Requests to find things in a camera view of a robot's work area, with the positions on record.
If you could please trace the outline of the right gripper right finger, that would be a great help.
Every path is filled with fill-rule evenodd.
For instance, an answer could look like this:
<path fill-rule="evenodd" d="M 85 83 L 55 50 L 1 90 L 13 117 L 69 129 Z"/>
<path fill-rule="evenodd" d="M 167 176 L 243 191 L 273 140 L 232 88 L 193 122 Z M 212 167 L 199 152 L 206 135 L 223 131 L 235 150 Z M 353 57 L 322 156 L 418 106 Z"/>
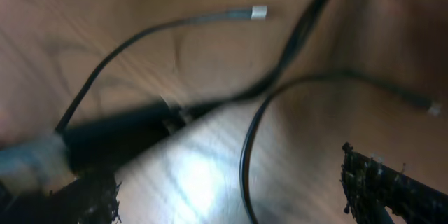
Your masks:
<path fill-rule="evenodd" d="M 354 151 L 348 142 L 342 150 L 344 213 L 357 223 L 392 223 L 386 208 L 406 223 L 447 222 L 446 194 Z"/>

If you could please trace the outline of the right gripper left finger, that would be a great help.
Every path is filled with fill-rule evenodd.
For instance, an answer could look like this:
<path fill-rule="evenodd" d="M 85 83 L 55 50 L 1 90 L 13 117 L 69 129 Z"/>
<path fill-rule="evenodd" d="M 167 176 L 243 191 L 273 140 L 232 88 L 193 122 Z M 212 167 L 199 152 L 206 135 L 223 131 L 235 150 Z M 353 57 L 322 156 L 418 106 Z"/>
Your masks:
<path fill-rule="evenodd" d="M 2 223 L 120 222 L 120 185 L 110 173 L 89 174 L 57 192 L 25 192 L 14 196 L 1 186 Z"/>

